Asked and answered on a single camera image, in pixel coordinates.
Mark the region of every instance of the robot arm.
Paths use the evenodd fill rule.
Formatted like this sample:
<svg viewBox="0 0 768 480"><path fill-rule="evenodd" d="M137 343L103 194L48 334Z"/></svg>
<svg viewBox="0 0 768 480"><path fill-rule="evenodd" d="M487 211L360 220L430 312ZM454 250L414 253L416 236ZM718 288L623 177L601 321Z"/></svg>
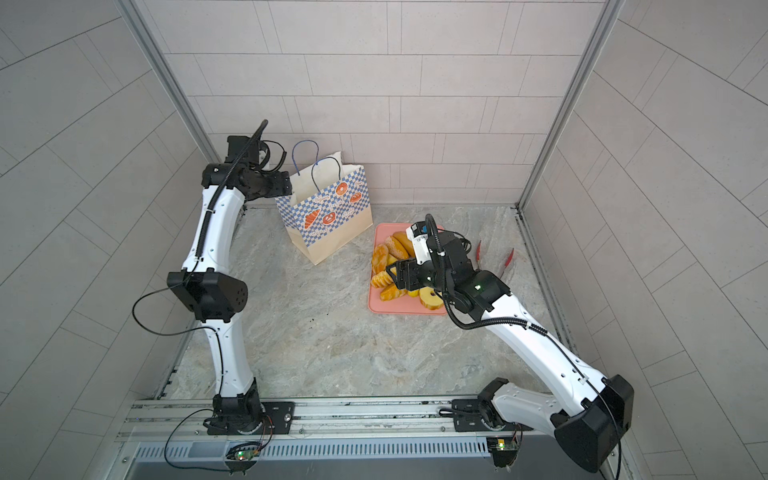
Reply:
<svg viewBox="0 0 768 480"><path fill-rule="evenodd" d="M211 435L247 434L263 421L256 380L247 362L240 312L248 289L230 273L229 250L244 203L291 194L288 173L280 165L264 170L268 158L260 135L229 137L224 164L209 165L203 175L203 209L195 241L182 271L167 284L205 326L216 369ZM415 258L398 260L387 271L400 289L431 286L444 300L452 322L462 329L488 328L502 338L552 392L519 389L496 379L480 394L486 425L516 422L554 436L582 468L596 472L629 429L634 391L620 376L606 378L564 347L534 319L496 275L475 270L467 240L439 230L431 215L407 231ZM463 323L452 309L473 320Z"/></svg>

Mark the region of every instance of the bread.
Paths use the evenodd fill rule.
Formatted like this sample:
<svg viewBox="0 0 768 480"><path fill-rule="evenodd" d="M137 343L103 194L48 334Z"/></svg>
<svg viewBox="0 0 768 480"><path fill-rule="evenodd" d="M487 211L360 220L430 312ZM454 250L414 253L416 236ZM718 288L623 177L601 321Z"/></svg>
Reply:
<svg viewBox="0 0 768 480"><path fill-rule="evenodd" d="M419 299L422 301L424 308L428 310L437 310L443 306L442 298L437 296L435 290L428 286L419 290Z"/></svg>
<svg viewBox="0 0 768 480"><path fill-rule="evenodd" d="M398 290L397 286L393 283L392 285L386 287L382 292L379 294L379 298L383 302L387 302L389 300L394 300L395 298L399 298L406 294L408 290Z"/></svg>
<svg viewBox="0 0 768 480"><path fill-rule="evenodd" d="M395 232L392 234L392 236L395 237L395 240L399 241L406 248L409 257L416 256L416 251L413 250L413 242L408 240L408 235L406 235L406 232Z"/></svg>
<svg viewBox="0 0 768 480"><path fill-rule="evenodd" d="M397 270L395 270L395 267L392 267L392 273L397 273ZM386 270L384 270L383 272L377 273L371 279L371 285L376 288L387 286L392 282L394 282L394 280L392 280L392 277L389 276Z"/></svg>
<svg viewBox="0 0 768 480"><path fill-rule="evenodd" d="M389 250L389 254L395 257L397 260L405 260L406 258L410 258L408 255L408 250L406 250L402 243L397 241L395 237L385 238L384 244Z"/></svg>
<svg viewBox="0 0 768 480"><path fill-rule="evenodd" d="M373 274L381 273L387 266L387 258L389 258L389 251L384 243L376 245L373 249L373 257L371 258L371 267L373 268Z"/></svg>

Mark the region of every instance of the blue rope handle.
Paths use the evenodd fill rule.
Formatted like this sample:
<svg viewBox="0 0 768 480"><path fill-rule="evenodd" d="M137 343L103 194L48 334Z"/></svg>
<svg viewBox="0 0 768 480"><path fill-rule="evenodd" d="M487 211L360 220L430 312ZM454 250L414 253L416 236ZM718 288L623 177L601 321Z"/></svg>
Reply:
<svg viewBox="0 0 768 480"><path fill-rule="evenodd" d="M297 173L297 174L298 174L300 177L301 177L301 173L299 172L299 166L298 166L298 165L296 165L296 158L293 156L293 154L294 154L294 153L296 153L296 147L298 147L298 146L299 146L299 144L302 144L302 143L304 143L305 141L311 141L312 143L314 143L314 144L315 144L315 148L317 148L317 151L315 152L315 164L317 164L317 162L319 162L319 160L317 160L317 159L318 159L318 158L319 158L319 156L320 156L320 146L319 146L319 145L317 144L317 142L316 142L316 141L314 141L314 140L302 140L302 141L298 142L297 144L293 145L293 149L290 151L290 159L291 159L291 161L293 162L293 166L296 168L296 173Z"/></svg>
<svg viewBox="0 0 768 480"><path fill-rule="evenodd" d="M339 180L341 180L341 162L339 162L339 159L338 159L338 158L336 158L336 157L325 157L325 158L321 158L321 159L319 159L319 160L318 160L318 161L316 161L316 162L315 162L315 164L312 166L312 170L310 170L310 176L312 177L312 183L313 183L313 184L315 184L315 188L317 189L317 193L318 193L318 194L320 193L320 187L318 187L318 186L317 186L317 182L315 182L315 165L317 165L317 164L318 164L318 163L320 163L321 161L323 161L323 160L327 160L327 159L329 159L329 158L330 158L331 160L335 160L335 161L336 161L336 165L339 165Z"/></svg>

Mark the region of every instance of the gray wall tile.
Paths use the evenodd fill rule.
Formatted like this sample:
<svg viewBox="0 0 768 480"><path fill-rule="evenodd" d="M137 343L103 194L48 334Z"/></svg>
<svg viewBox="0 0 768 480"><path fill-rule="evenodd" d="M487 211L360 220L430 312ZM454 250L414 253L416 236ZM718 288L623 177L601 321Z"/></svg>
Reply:
<svg viewBox="0 0 768 480"><path fill-rule="evenodd" d="M135 81L67 127L48 146L95 187L163 119L147 89Z"/></svg>
<svg viewBox="0 0 768 480"><path fill-rule="evenodd" d="M579 181L584 182L598 156L602 153L603 144L579 116L573 113L558 140L558 150L571 165Z"/></svg>
<svg viewBox="0 0 768 480"><path fill-rule="evenodd" d="M718 285L768 257L766 226L658 129L627 173Z"/></svg>
<svg viewBox="0 0 768 480"><path fill-rule="evenodd" d="M315 95L418 95L418 55L306 55Z"/></svg>
<svg viewBox="0 0 768 480"><path fill-rule="evenodd" d="M491 132L546 134L560 107L557 97L503 97L498 99Z"/></svg>
<svg viewBox="0 0 768 480"><path fill-rule="evenodd" d="M548 273L552 286L556 292L555 296L565 314L565 323L571 333L571 338L576 344L576 350L578 351L579 356L585 362L589 363L598 358L600 353L598 353L598 350L595 347L592 335L589 333L587 323L584 321L584 316L581 315L581 311L571 292L568 280L566 280L565 275L563 274L560 262L555 261Z"/></svg>
<svg viewBox="0 0 768 480"><path fill-rule="evenodd" d="M386 21L387 53L400 54L402 53L402 2L387 2Z"/></svg>
<svg viewBox="0 0 768 480"><path fill-rule="evenodd" d="M485 196L487 204L516 204L523 194L522 188L489 188Z"/></svg>
<svg viewBox="0 0 768 480"><path fill-rule="evenodd" d="M109 348L118 333L72 310L61 328Z"/></svg>
<svg viewBox="0 0 768 480"><path fill-rule="evenodd" d="M589 332L594 335L599 332L604 326L613 322L616 319L613 310L609 306L606 306L600 313L595 315L591 320L587 321L587 328Z"/></svg>
<svg viewBox="0 0 768 480"><path fill-rule="evenodd" d="M199 200L197 204L192 208L187 220L181 226L179 234L176 235L176 239L167 249L165 256L160 262L160 266L157 268L156 273L160 278L166 278L168 272L177 272L181 268L181 264L187 259L190 250L192 248L192 240L194 240L194 234L197 231L197 224L200 221L200 212L202 211L203 201Z"/></svg>
<svg viewBox="0 0 768 480"><path fill-rule="evenodd" d="M173 304L160 295L148 296L136 306L136 317L149 329L162 328ZM131 319L112 343L98 369L85 386L75 408L113 416L144 364L157 337Z"/></svg>
<svg viewBox="0 0 768 480"><path fill-rule="evenodd" d="M605 220L567 164L553 184L552 194L571 226L579 247L584 249L605 225Z"/></svg>
<svg viewBox="0 0 768 480"><path fill-rule="evenodd" d="M654 475L692 475L694 473L682 450L647 453L645 461Z"/></svg>
<svg viewBox="0 0 768 480"><path fill-rule="evenodd" d="M19 50L16 45L13 45L8 36L0 31L0 58L2 58L7 65L16 63L24 58L24 54Z"/></svg>
<svg viewBox="0 0 768 480"><path fill-rule="evenodd" d="M149 208L147 208L147 212L149 212L149 214L154 217L154 219L157 220L157 222L162 225L171 236L175 238L176 235L179 234L179 227L170 219L168 214L163 212L163 209L160 208L160 205L158 205L157 202L152 202Z"/></svg>
<svg viewBox="0 0 768 480"><path fill-rule="evenodd" d="M200 199L200 176L206 164L203 155L196 150L154 199L176 225L184 225Z"/></svg>
<svg viewBox="0 0 768 480"><path fill-rule="evenodd" d="M355 159L364 164L430 164L435 134L353 134Z"/></svg>
<svg viewBox="0 0 768 480"><path fill-rule="evenodd" d="M181 332L191 328L195 322L194 314L181 302L176 302L160 331L162 333ZM136 375L131 390L146 396L157 395L174 367L173 362L176 356L173 354L179 350L183 339L182 335L159 336Z"/></svg>
<svg viewBox="0 0 768 480"><path fill-rule="evenodd" d="M74 41L3 68L0 147L23 159L111 94Z"/></svg>
<svg viewBox="0 0 768 480"><path fill-rule="evenodd" d="M168 167L145 140L93 189L78 210L110 237L123 241L170 177Z"/></svg>
<svg viewBox="0 0 768 480"><path fill-rule="evenodd" d="M253 7L259 16L259 25L261 25L261 33L264 34L267 51L269 53L283 53L283 49L280 47L280 39L277 37L277 31L275 30L275 22L272 21L270 3L254 2Z"/></svg>
<svg viewBox="0 0 768 480"><path fill-rule="evenodd" d="M93 223L83 213L74 209L67 218L64 219L67 225L77 230L83 237L89 239L97 247L101 248L105 253L113 254L120 245L114 238L110 237L108 233L103 231L96 223Z"/></svg>
<svg viewBox="0 0 768 480"><path fill-rule="evenodd" d="M303 55L198 54L195 58L214 95L312 94Z"/></svg>
<svg viewBox="0 0 768 480"><path fill-rule="evenodd" d="M274 2L270 10L283 53L387 52L385 2Z"/></svg>
<svg viewBox="0 0 768 480"><path fill-rule="evenodd" d="M88 37L123 85L150 69L149 62L122 18L94 28L88 32Z"/></svg>
<svg viewBox="0 0 768 480"><path fill-rule="evenodd" d="M387 97L297 97L296 105L305 131L389 131Z"/></svg>
<svg viewBox="0 0 768 480"><path fill-rule="evenodd" d="M163 145L170 151L170 154L176 159L176 163L182 165L197 148L187 125L181 120L178 113L171 115L164 121L155 133L163 141Z"/></svg>
<svg viewBox="0 0 768 480"><path fill-rule="evenodd" d="M11 391L107 259L63 223L0 286L6 318L14 320L0 336L0 391Z"/></svg>
<svg viewBox="0 0 768 480"><path fill-rule="evenodd" d="M111 2L36 0L6 5L0 28L29 56L119 16Z"/></svg>
<svg viewBox="0 0 768 480"><path fill-rule="evenodd" d="M4 475L28 478L47 445L80 395L104 353L103 346L59 329L40 352L8 398L0 405L3 436L13 439L0 450ZM56 401L51 401L51 392ZM29 413L35 412L34 422Z"/></svg>
<svg viewBox="0 0 768 480"><path fill-rule="evenodd" d="M765 375L768 349L707 272L693 265L654 298L742 441L768 440L766 384L754 381Z"/></svg>
<svg viewBox="0 0 768 480"><path fill-rule="evenodd" d="M683 246L616 160L608 161L589 194L640 276Z"/></svg>
<svg viewBox="0 0 768 480"><path fill-rule="evenodd" d="M625 167L654 129L654 124L597 74L593 73L589 78L576 112L616 161Z"/></svg>
<svg viewBox="0 0 768 480"><path fill-rule="evenodd" d="M97 435L60 430L30 479L78 480L82 478L100 443L101 437Z"/></svg>
<svg viewBox="0 0 768 480"><path fill-rule="evenodd" d="M400 165L400 187L460 188L467 184L469 165Z"/></svg>
<svg viewBox="0 0 768 480"><path fill-rule="evenodd" d="M144 214L75 307L82 315L115 331L125 322L173 237Z"/></svg>
<svg viewBox="0 0 768 480"><path fill-rule="evenodd" d="M152 148L157 152L157 155L160 156L163 163L165 163L165 166L168 167L168 170L170 170L172 174L176 173L176 170L179 169L179 165L182 162L176 162L176 159L170 154L168 147L166 147L160 137L157 136L157 133L152 132L149 134L147 141L149 142L149 145L152 145Z"/></svg>
<svg viewBox="0 0 768 480"><path fill-rule="evenodd" d="M123 88L123 84L120 83L118 78L114 75L112 69L109 68L109 65L104 60L104 57L102 57L101 53L99 53L99 50L96 49L94 42L92 42L88 37L88 33L78 35L72 40L74 40L74 43L78 45L80 50L83 52L83 55L85 55L93 68L96 69L98 76L101 77L101 80L103 80L105 84L107 84L112 93L117 93L120 91L120 89Z"/></svg>
<svg viewBox="0 0 768 480"><path fill-rule="evenodd" d="M155 74L154 70L149 70L147 73L141 75L139 79L144 88L149 92L152 100L154 100L157 108L160 108L160 111L163 112L164 118L167 118L168 115L176 111L174 103L170 100L170 97L168 97L168 93L163 88L163 85L160 84L160 79L157 78L157 74Z"/></svg>
<svg viewBox="0 0 768 480"><path fill-rule="evenodd" d="M531 175L531 165L481 165L476 187L523 188Z"/></svg>
<svg viewBox="0 0 768 480"><path fill-rule="evenodd" d="M631 432L643 453L668 452L680 449L659 402L637 364L619 324L610 323L594 334L600 359L609 376L620 374L634 388Z"/></svg>
<svg viewBox="0 0 768 480"><path fill-rule="evenodd" d="M425 55L421 94L517 95L529 61L525 55Z"/></svg>
<svg viewBox="0 0 768 480"><path fill-rule="evenodd" d="M674 255L669 257L656 267L652 272L643 277L645 286L651 293L658 290L666 282L672 280L675 276L682 273L686 268L696 263L696 257L687 249L680 248Z"/></svg>
<svg viewBox="0 0 768 480"><path fill-rule="evenodd" d="M698 373L657 385L654 393L699 480L760 480L762 475ZM717 444L707 438L712 429L720 436Z"/></svg>
<svg viewBox="0 0 768 480"><path fill-rule="evenodd" d="M667 50L623 22L616 22L594 70L623 96L634 100Z"/></svg>
<svg viewBox="0 0 768 480"><path fill-rule="evenodd" d="M507 10L505 3L405 2L402 53L495 55ZM462 34L446 35L447 31Z"/></svg>
<svg viewBox="0 0 768 480"><path fill-rule="evenodd" d="M739 66L728 77L728 81L738 88L745 88L755 75L760 73L768 63L768 35L758 41L750 53L739 63Z"/></svg>
<svg viewBox="0 0 768 480"><path fill-rule="evenodd" d="M191 53L168 54L165 55L165 59L170 64L174 77L178 80L185 94L189 96L213 95L195 55Z"/></svg>
<svg viewBox="0 0 768 480"><path fill-rule="evenodd" d="M744 197L742 203L757 216L768 212L768 180Z"/></svg>
<svg viewBox="0 0 768 480"><path fill-rule="evenodd" d="M557 237L552 240L552 246L558 255L565 277L571 285L571 292L573 292L576 303L581 309L584 321L589 321L599 314L608 305L608 302L605 300L587 260L581 255L581 249L579 249L568 225L565 225Z"/></svg>
<svg viewBox="0 0 768 480"><path fill-rule="evenodd" d="M764 343L768 343L768 263L723 287L723 293L750 324Z"/></svg>
<svg viewBox="0 0 768 480"><path fill-rule="evenodd" d="M761 472L768 472L768 442L745 445Z"/></svg>
<svg viewBox="0 0 768 480"><path fill-rule="evenodd" d="M112 423L112 417L72 409L69 412L69 415L67 415L67 419L61 424L61 429L66 430L67 432L104 435L107 433L110 423Z"/></svg>
<svg viewBox="0 0 768 480"><path fill-rule="evenodd" d="M765 33L766 18L760 0L654 2L639 29L727 78Z"/></svg>
<svg viewBox="0 0 768 480"><path fill-rule="evenodd" d="M293 133L281 97L195 98L213 133L249 132L252 135L264 118L270 121L270 133Z"/></svg>
<svg viewBox="0 0 768 480"><path fill-rule="evenodd" d="M578 55L534 55L520 88L524 97L559 97L576 72Z"/></svg>
<svg viewBox="0 0 768 480"><path fill-rule="evenodd" d="M403 97L401 131L474 134L484 107L485 99L479 97Z"/></svg>
<svg viewBox="0 0 768 480"><path fill-rule="evenodd" d="M266 53L252 2L145 3L170 53Z"/></svg>
<svg viewBox="0 0 768 480"><path fill-rule="evenodd" d="M414 204L484 204L485 188L415 188Z"/></svg>
<svg viewBox="0 0 768 480"><path fill-rule="evenodd" d="M519 134L456 134L445 137L444 164L512 164L520 148Z"/></svg>
<svg viewBox="0 0 768 480"><path fill-rule="evenodd" d="M0 212L0 250L4 252L0 280L24 261L89 190L47 147L0 177L0 200L14 206Z"/></svg>
<svg viewBox="0 0 768 480"><path fill-rule="evenodd" d="M685 58L674 62L643 112L737 198L768 178L768 105Z"/></svg>
<svg viewBox="0 0 768 480"><path fill-rule="evenodd" d="M684 351L643 369L650 386L668 382L695 371L694 363L690 361L690 357Z"/></svg>
<svg viewBox="0 0 768 480"><path fill-rule="evenodd" d="M600 10L592 3L526 3L512 53L581 55Z"/></svg>
<svg viewBox="0 0 768 480"><path fill-rule="evenodd" d="M589 265L621 329L627 333L627 340L640 367L683 350L615 237L598 250L589 260Z"/></svg>
<svg viewBox="0 0 768 480"><path fill-rule="evenodd" d="M369 188L371 204L412 204L412 188Z"/></svg>

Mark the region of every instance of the black cable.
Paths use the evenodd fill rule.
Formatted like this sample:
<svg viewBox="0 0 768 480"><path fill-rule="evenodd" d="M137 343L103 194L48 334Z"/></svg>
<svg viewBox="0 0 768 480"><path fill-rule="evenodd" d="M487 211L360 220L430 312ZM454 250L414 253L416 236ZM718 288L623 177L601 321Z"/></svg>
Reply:
<svg viewBox="0 0 768 480"><path fill-rule="evenodd" d="M269 170L259 170L259 173L261 173L261 174L273 174L273 173L278 171L283 166L283 163L286 160L286 155L288 155L288 152L286 152L286 149L285 149L285 147L283 147L283 145L281 145L280 143L278 143L276 141L262 140L262 142L265 143L265 144L276 144L278 147L280 147L280 149L283 150L283 154L280 155L280 162L277 164L277 166L275 168L270 168Z"/></svg>
<svg viewBox="0 0 768 480"><path fill-rule="evenodd" d="M170 433L170 435L168 436L168 440L165 441L165 446L163 447L163 458L165 458L165 462L168 465L170 465L170 466L172 466L174 468L178 468L179 470L207 470L209 472L226 472L226 473L230 473L230 474L232 473L232 470L229 470L229 469L222 470L220 468L208 468L208 467L180 467L179 465L174 465L174 464L170 463L170 460L168 460L168 443L170 442L170 438L172 436L174 436L174 433L176 433L176 431L179 429L179 427L181 427L182 424L184 424L184 422L186 422L187 419L189 419L195 413L212 412L212 411L213 411L212 409L196 410L195 412L192 412L191 414L189 414L186 417L184 417L184 420L182 420L181 422L179 422L178 425L176 425L176 428Z"/></svg>
<svg viewBox="0 0 768 480"><path fill-rule="evenodd" d="M208 201L208 206L205 211L205 216L203 217L203 222L200 225L200 236L197 239L197 247L195 248L195 256L200 259L203 256L203 248L205 247L205 237L208 235L208 226L210 225L210 218L214 214L214 206L216 205L216 202L219 200L219 196L221 195L221 192L224 190L224 188L227 186L227 182L229 182L230 177L232 176L232 172L234 172L235 167L240 163L240 160L243 159L246 152L250 150L251 146L253 145L254 141L259 141L261 139L261 134L264 132L264 129L266 128L266 125L269 122L267 120L263 120L261 122L261 125L256 129L256 131L253 133L253 136L248 139L248 141L245 143L242 149L240 149L240 153L235 155L235 158L232 160L232 166L227 171L227 174L224 175L224 179L219 183L219 186L216 188L216 191L214 191L214 194L211 196L210 200Z"/></svg>
<svg viewBox="0 0 768 480"><path fill-rule="evenodd" d="M565 351L563 351L563 349L558 345L558 342L554 338L552 338L552 336L549 334L549 332L543 326L539 326L539 325L534 324L533 322L529 322L527 320L523 320L523 319L520 319L520 318L517 318L517 317L510 317L510 316L503 316L503 317L494 318L494 319L479 320L479 321L476 321L476 322L473 322L473 323L463 323L461 320L459 320L456 317L456 315L453 313L453 310L451 309L451 305L449 303L449 295L450 294L448 292L448 279L447 279L446 271L445 271L445 251L442 249L442 245L440 244L440 239L437 236L437 233L438 233L437 223L435 222L435 218L431 214L426 214L425 221L427 223L427 227L429 228L429 232L435 238L435 250L436 250L437 255L438 255L438 263L440 265L440 272L441 272L440 277L441 277L441 280L442 280L442 288L441 288L441 291L442 291L442 294L443 294L442 295L442 301L443 301L443 304L445 305L445 311L448 313L448 316L450 317L451 321L458 328L460 328L462 330L473 330L473 329L482 328L482 327L485 327L485 326L501 325L501 324L517 325L517 326L521 326L521 327L523 327L525 329L532 330L532 331L538 333L539 335L549 339L549 341L552 342L552 344L554 346L556 346L558 348L558 350L560 350L560 353L563 354L563 356L568 361L568 363L570 363L571 366L573 366L573 368L576 371L576 373L578 373L581 376L581 378L583 378L587 382L587 384L594 390L594 392L598 394L598 398L605 405L605 408L608 411L608 415L611 416L611 421L614 423L614 429L616 430L616 435L621 435L621 431L619 429L619 425L616 422L616 418L614 417L613 412L611 411L611 407L608 406L608 403L605 401L605 399L600 394L598 389L596 389L594 387L594 385L592 385L592 383L589 380L587 380L587 376L584 373L581 372L581 370L576 366L575 363L573 363L573 361L571 360L571 357L569 357L565 353ZM621 437L619 438L619 441L617 442L617 444L618 444L619 458L618 458L618 467L616 468L616 475L614 476L614 480L618 480L619 474L621 474Z"/></svg>
<svg viewBox="0 0 768 480"><path fill-rule="evenodd" d="M142 301L143 299L147 298L150 295L154 295L155 293L164 292L165 290L170 290L172 288L176 288L177 286L185 285L187 282L189 282L189 279L192 277L192 272L195 271L198 263L199 261L197 261L194 264L194 266L192 267L192 271L186 275L186 277L184 278L184 280L181 281L181 283L178 283L177 285L173 285L173 286L167 286L165 288L161 288L159 290L155 290L154 292L149 292L140 296L139 299L134 302L133 307L131 307L131 315L134 317L134 321L136 322L136 324L138 324L141 328L148 331L149 333L152 333L157 336L176 336L176 335L182 335L184 333L194 332L195 330L206 330L206 329L213 330L214 334L216 334L216 342L219 344L219 361L221 364L221 380L219 381L219 395L221 395L221 387L224 385L224 354L221 350L221 339L219 338L219 332L216 329L214 329L212 326L197 326L193 329L184 330L183 332L161 333L161 332L155 332L154 330L147 328L143 323L139 322L138 318L136 318L136 305L138 305L140 301Z"/></svg>

